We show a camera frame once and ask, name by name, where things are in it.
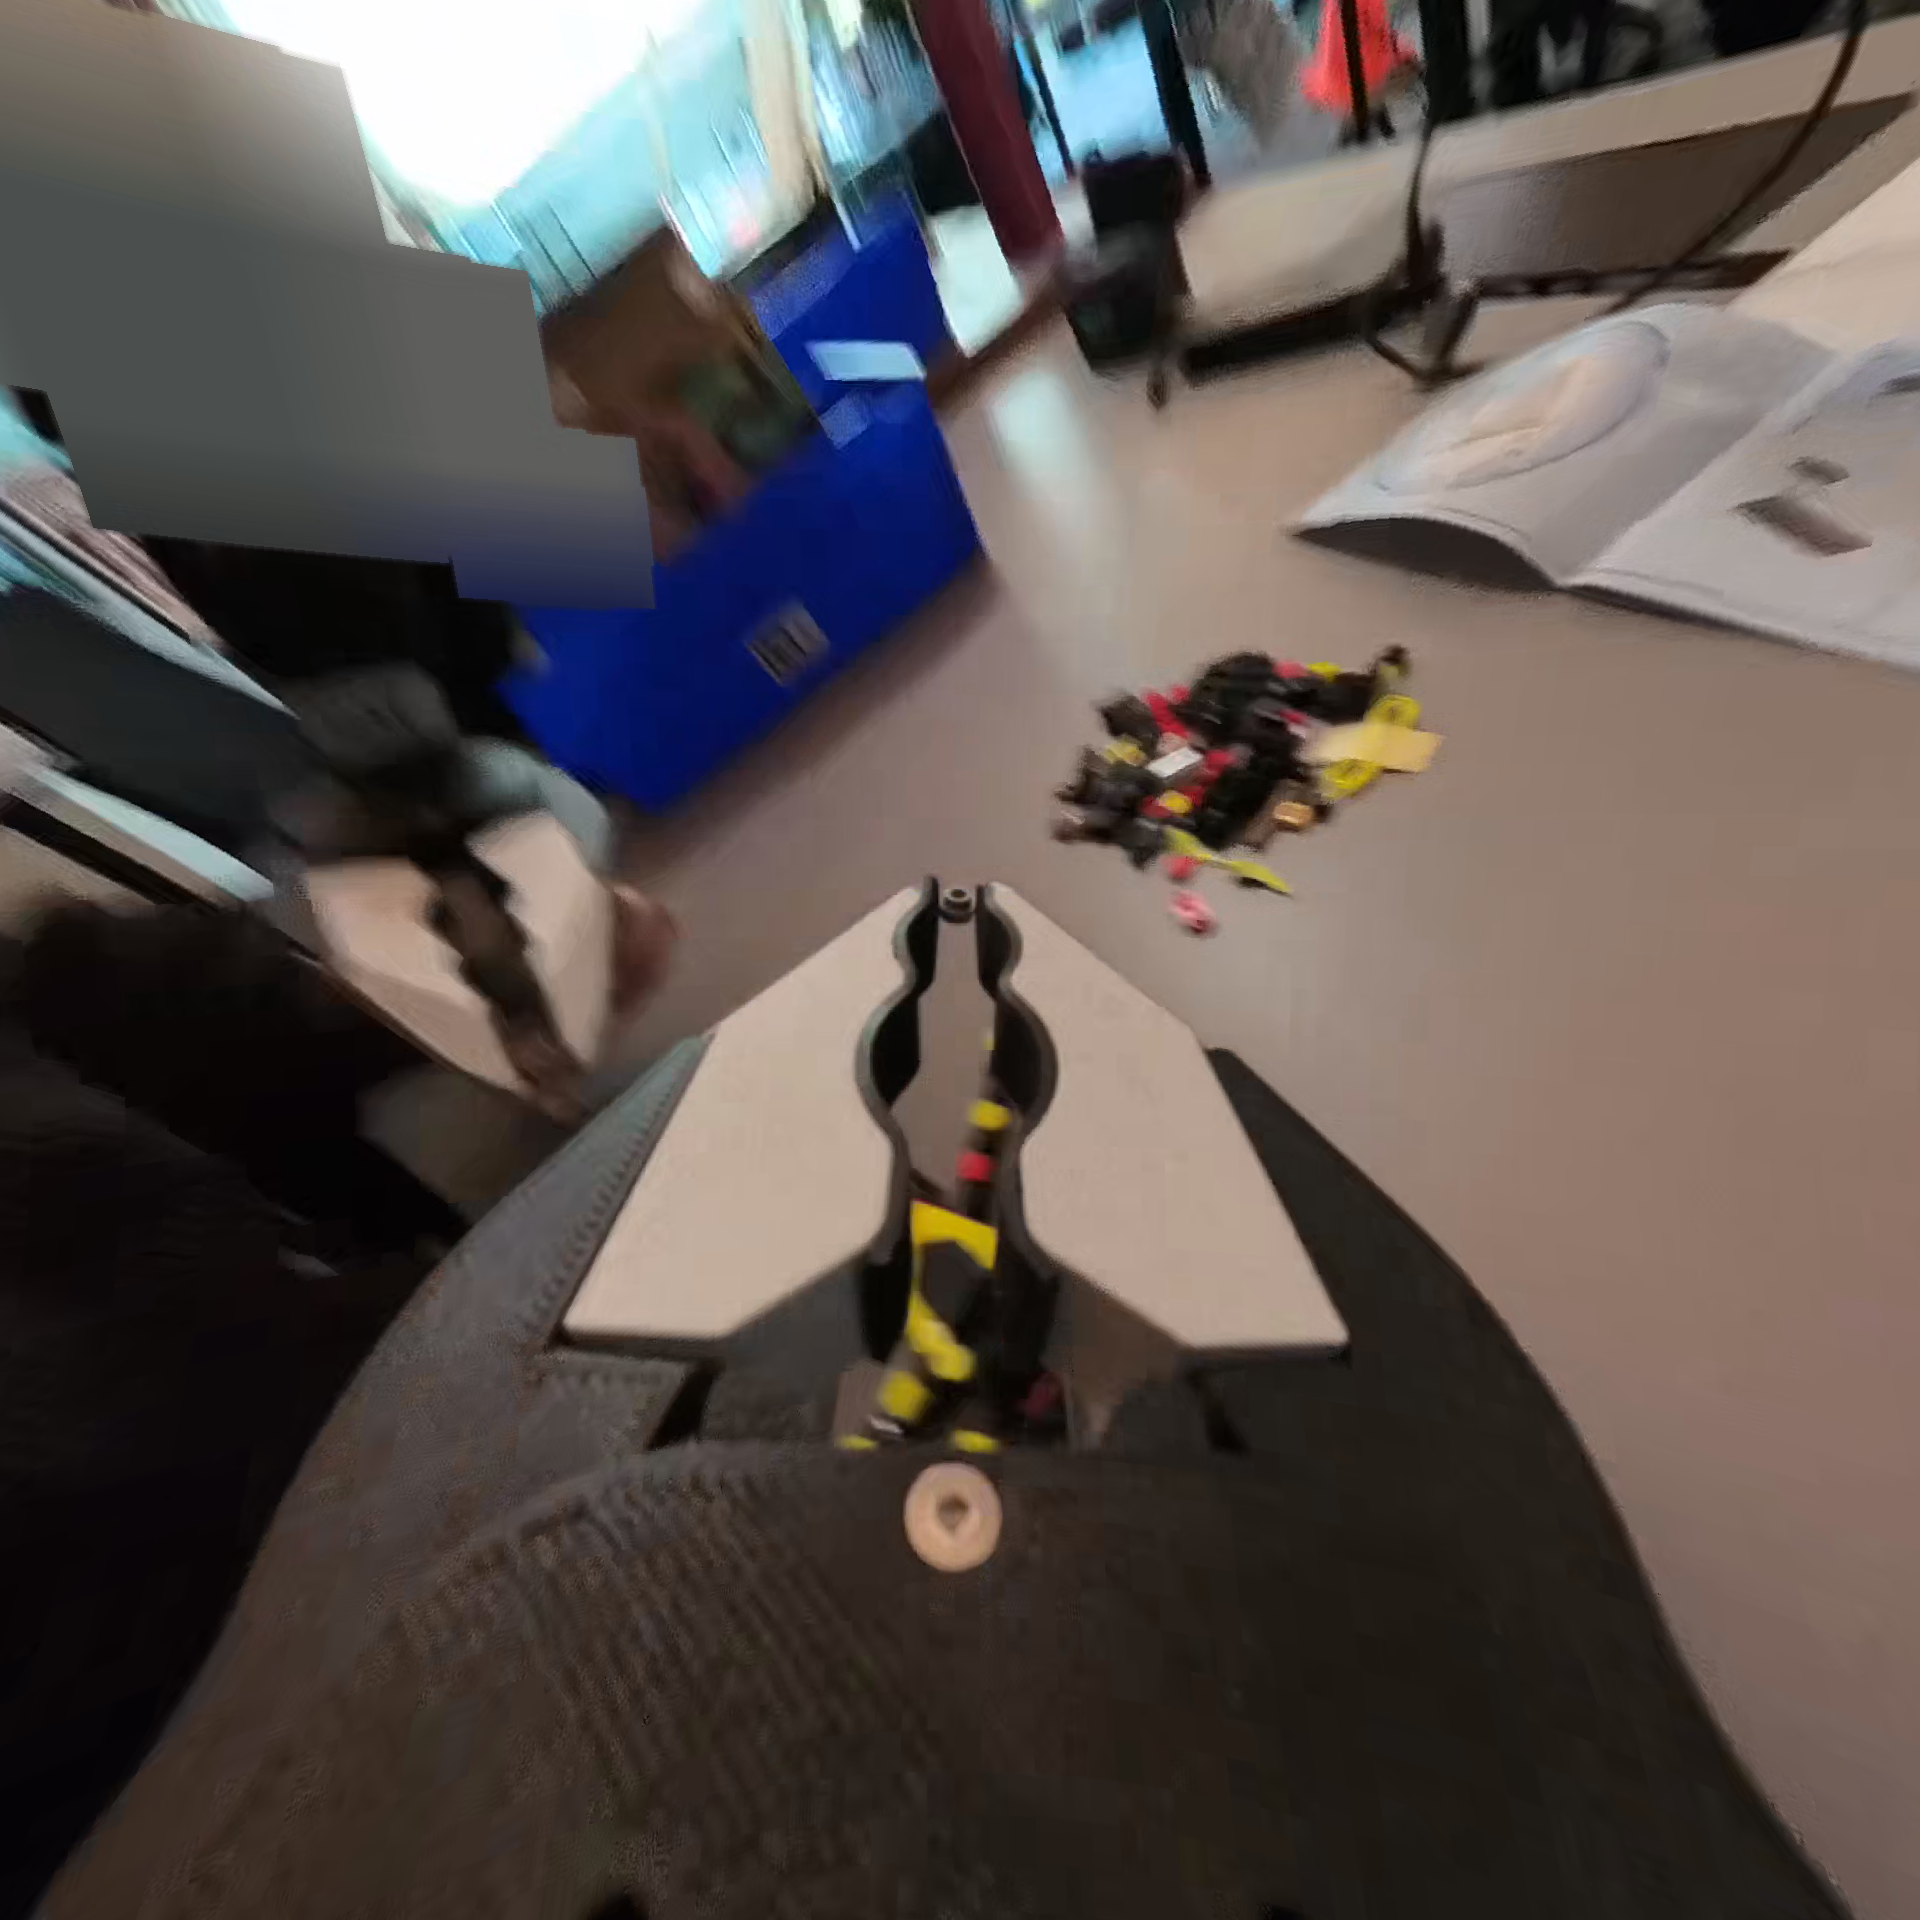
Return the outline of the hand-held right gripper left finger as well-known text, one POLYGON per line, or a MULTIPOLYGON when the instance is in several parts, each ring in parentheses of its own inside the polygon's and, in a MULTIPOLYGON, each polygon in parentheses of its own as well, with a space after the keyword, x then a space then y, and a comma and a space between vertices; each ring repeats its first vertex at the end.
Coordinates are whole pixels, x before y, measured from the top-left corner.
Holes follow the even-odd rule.
POLYGON ((718 1020, 561 1323, 741 1342, 900 1238, 935 885, 905 887, 718 1020))

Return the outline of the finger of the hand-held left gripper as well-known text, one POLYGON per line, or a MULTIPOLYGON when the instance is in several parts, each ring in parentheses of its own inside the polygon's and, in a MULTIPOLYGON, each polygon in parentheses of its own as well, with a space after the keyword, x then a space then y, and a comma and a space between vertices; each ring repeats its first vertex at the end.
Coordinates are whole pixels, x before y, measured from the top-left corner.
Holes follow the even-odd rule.
POLYGON ((561 854, 452 854, 421 868, 307 873, 320 955, 349 992, 438 1066, 565 1117, 565 1019, 543 940, 561 854))
POLYGON ((586 1070, 613 1017, 613 893, 559 818, 510 818, 448 868, 448 1058, 586 1070))

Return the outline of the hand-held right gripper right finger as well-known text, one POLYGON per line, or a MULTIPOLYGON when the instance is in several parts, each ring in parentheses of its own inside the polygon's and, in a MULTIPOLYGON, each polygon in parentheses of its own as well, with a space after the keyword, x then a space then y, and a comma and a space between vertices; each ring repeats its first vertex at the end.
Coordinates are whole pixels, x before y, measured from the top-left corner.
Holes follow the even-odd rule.
POLYGON ((981 983, 1018 1069, 1005 1227, 1050 1279, 1069 1435, 1142 1388, 1330 1362, 1350 1328, 1197 1032, 1020 893, 979 893, 981 983))

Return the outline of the black yellow lego scorpion model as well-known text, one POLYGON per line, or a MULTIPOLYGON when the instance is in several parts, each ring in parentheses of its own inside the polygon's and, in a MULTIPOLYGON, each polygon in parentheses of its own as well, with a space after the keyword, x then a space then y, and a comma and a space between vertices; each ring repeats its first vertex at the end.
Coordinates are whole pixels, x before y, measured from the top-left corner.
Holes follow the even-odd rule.
POLYGON ((911 1200, 900 1331, 872 1377, 853 1368, 843 1381, 830 1432, 838 1453, 935 1438, 957 1454, 991 1456, 1069 1438, 1067 1388, 1041 1359, 1050 1294, 1000 1222, 998 1179, 1016 1118, 992 1031, 950 1189, 911 1200))

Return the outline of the pile of loose lego pieces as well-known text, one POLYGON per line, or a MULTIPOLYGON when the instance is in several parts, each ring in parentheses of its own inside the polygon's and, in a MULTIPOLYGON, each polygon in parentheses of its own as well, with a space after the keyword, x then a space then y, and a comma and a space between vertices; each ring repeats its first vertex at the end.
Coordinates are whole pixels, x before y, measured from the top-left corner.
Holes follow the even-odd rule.
POLYGON ((1361 666, 1243 650, 1187 682, 1115 693, 1095 707, 1099 736, 1053 791, 1049 837, 1157 875, 1170 921, 1209 940, 1221 924, 1209 882, 1287 900, 1274 845, 1433 768, 1442 735, 1411 678, 1403 645, 1361 666))

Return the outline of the printed cardboard lego box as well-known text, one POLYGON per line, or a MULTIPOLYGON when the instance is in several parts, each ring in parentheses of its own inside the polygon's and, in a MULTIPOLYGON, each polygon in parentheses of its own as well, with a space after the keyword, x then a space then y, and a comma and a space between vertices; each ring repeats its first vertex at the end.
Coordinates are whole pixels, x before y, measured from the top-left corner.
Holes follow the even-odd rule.
POLYGON ((559 422, 634 445, 660 561, 731 516, 820 433, 752 306, 700 268, 673 224, 539 329, 559 422))

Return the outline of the person's left hand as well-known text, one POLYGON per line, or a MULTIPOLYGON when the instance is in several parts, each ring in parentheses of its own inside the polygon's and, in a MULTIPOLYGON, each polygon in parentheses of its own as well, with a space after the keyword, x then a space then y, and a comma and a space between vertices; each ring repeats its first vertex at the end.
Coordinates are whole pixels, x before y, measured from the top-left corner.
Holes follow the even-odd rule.
POLYGON ((608 887, 608 1007, 616 1027, 638 1020, 659 996, 678 947, 678 924, 665 903, 630 882, 608 887))

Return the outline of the blue plastic bin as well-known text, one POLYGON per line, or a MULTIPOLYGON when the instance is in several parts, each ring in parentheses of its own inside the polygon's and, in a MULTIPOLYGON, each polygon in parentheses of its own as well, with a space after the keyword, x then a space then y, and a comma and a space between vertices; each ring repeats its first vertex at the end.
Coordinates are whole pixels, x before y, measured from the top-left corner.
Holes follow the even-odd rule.
POLYGON ((840 388, 782 466, 655 569, 646 608, 527 608, 502 697, 545 757, 682 805, 957 586, 985 547, 921 382, 840 388))
POLYGON ((815 205, 731 284, 808 400, 829 391, 819 343, 905 346, 929 372, 958 355, 919 206, 900 188, 815 205))

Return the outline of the person's black sweater torso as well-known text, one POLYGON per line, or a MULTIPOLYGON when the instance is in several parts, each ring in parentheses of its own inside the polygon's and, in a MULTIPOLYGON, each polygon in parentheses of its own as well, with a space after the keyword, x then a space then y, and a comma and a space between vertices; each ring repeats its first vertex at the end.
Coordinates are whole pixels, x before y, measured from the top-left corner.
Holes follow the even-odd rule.
POLYGON ((256 917, 5 937, 2 1912, 219 1641, 336 1401, 465 1222, 376 1146, 418 1063, 256 917))

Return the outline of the black battery case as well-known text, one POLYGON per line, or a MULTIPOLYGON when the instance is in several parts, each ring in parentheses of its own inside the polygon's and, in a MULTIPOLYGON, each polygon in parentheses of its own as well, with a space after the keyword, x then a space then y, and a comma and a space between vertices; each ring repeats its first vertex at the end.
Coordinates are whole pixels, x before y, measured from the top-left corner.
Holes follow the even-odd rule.
POLYGON ((1189 317, 1189 162, 1180 152, 1097 155, 1079 180, 1088 235, 1061 283, 1071 338, 1095 374, 1144 372, 1160 406, 1189 317))

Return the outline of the maroon water bottle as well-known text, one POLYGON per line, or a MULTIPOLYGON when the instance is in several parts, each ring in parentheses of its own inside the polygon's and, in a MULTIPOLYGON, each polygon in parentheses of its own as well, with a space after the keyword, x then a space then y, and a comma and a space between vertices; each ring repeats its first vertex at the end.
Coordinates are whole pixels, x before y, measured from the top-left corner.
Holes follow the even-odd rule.
POLYGON ((1053 265, 1061 214, 1020 105, 1013 52, 989 3, 913 3, 924 59, 943 95, 973 187, 1006 260, 1053 265))

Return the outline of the open instruction booklet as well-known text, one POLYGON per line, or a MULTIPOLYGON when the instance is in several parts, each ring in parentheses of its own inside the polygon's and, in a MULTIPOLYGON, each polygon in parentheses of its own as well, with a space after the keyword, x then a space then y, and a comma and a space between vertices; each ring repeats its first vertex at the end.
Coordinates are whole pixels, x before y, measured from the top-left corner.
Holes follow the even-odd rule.
POLYGON ((1429 526, 1553 588, 1919 665, 1917 169, 1728 305, 1599 318, 1468 378, 1295 523, 1429 526))

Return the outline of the white monitor stand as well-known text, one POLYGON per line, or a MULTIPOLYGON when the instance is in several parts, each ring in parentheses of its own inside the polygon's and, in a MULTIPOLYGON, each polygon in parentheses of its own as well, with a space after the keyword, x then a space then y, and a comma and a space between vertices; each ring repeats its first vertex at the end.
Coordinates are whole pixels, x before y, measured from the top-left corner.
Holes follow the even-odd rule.
MULTIPOLYGON (((1820 124, 1769 184, 1829 74, 1829 40, 1442 131, 1418 220, 1440 283, 1578 292, 1683 257, 1796 248, 1917 159, 1917 18, 1868 33, 1820 124)), ((1350 151, 1213 195, 1182 231, 1179 374, 1209 382, 1354 338, 1403 277, 1417 142, 1350 151)))

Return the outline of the orange traffic cone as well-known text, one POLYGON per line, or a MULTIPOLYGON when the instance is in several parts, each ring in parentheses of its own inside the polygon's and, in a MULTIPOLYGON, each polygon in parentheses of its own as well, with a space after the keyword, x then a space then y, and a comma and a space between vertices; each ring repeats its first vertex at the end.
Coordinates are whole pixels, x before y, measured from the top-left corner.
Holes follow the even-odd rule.
POLYGON ((1350 131, 1379 114, 1423 72, 1423 52, 1390 3, 1308 4, 1314 27, 1300 74, 1302 98, 1350 131))

